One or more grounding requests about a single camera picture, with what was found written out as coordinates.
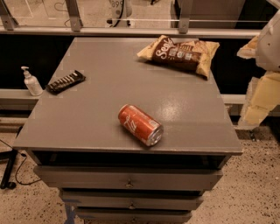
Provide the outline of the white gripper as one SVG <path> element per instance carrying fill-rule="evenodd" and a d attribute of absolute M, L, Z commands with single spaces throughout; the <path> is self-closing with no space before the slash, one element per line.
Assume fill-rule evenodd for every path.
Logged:
<path fill-rule="evenodd" d="M 241 130 L 253 130 L 280 104 L 280 10 L 263 27 L 259 37 L 253 37 L 239 49 L 237 56 L 246 60 L 255 58 L 256 64 L 267 70 L 264 76 L 253 77 L 248 84 L 237 125 Z"/>

